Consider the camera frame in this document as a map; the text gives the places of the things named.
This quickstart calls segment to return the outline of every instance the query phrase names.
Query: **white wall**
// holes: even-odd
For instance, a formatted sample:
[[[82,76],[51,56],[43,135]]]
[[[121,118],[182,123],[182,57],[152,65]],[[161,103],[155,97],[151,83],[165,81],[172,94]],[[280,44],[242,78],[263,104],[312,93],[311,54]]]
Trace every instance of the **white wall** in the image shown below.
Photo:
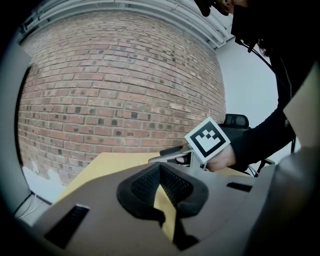
[[[274,73],[254,53],[248,53],[244,46],[235,43],[234,38],[216,49],[216,54],[224,82],[226,112],[245,115],[250,127],[256,127],[277,108]],[[269,159],[278,163],[290,154],[290,149],[289,143]]]

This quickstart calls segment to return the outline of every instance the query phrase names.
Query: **brick wall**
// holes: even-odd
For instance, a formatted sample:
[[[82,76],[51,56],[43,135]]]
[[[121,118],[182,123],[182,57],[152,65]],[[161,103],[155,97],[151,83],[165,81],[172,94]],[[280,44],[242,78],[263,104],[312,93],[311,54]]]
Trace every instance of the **brick wall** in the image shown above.
[[[226,112],[215,53],[132,13],[60,20],[22,44],[32,57],[18,112],[23,164],[67,185],[101,152],[158,152]]]

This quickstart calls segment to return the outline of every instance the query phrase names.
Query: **person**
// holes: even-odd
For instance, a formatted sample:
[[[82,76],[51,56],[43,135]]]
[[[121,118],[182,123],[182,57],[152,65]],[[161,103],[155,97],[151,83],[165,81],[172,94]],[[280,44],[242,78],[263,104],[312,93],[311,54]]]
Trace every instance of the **person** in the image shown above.
[[[257,14],[258,19],[252,22],[258,23],[258,46],[269,57],[272,69],[277,74],[278,105],[264,122],[233,139],[211,158],[207,162],[210,171],[230,166],[245,171],[249,164],[268,158],[295,138],[283,109],[303,83],[319,53],[317,41],[311,36],[317,31],[314,30],[317,15],[313,11],[318,10],[312,3],[281,0],[212,2],[212,6],[223,15],[233,14],[235,5],[249,8]]]

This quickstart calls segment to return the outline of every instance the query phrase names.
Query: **black slot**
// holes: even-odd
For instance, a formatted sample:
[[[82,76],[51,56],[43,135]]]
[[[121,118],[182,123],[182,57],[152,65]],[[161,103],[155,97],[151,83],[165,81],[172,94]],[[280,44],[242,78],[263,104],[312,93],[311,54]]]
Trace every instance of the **black slot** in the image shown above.
[[[250,192],[250,190],[252,189],[252,186],[250,185],[244,185],[244,184],[235,183],[235,182],[230,182],[226,186],[235,190],[241,190],[245,192]]]
[[[88,212],[86,207],[73,207],[44,237],[56,246],[66,248]]]

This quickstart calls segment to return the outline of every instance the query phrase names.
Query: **black jacket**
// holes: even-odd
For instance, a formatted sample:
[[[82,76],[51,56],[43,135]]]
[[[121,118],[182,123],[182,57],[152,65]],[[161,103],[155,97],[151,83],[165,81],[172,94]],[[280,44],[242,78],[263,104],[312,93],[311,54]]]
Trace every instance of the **black jacket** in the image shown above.
[[[313,17],[308,15],[307,18],[303,18],[295,15],[294,12],[290,14],[290,17],[284,19],[285,21],[282,19],[282,25],[280,25],[280,21],[271,22],[271,28],[268,27],[270,29],[269,32],[273,33],[275,31],[275,33],[278,33],[276,34],[277,37],[274,34],[272,35],[276,38],[276,42],[270,55],[271,65],[283,82],[282,84],[277,79],[277,108],[260,125],[246,131],[242,136],[231,141],[237,166],[246,166],[268,158],[295,137],[295,133],[290,124],[288,124],[283,109],[290,101],[290,90],[292,96],[294,96],[306,78],[318,56],[319,45],[317,39],[311,36],[317,31],[313,30],[315,27],[314,23],[310,23],[313,21],[308,19],[308,17]],[[307,39],[305,37],[305,42],[300,41],[300,39],[307,35],[311,36],[311,38]],[[290,88],[286,71],[292,88]],[[259,97],[262,101],[264,100],[263,95],[259,95]]]

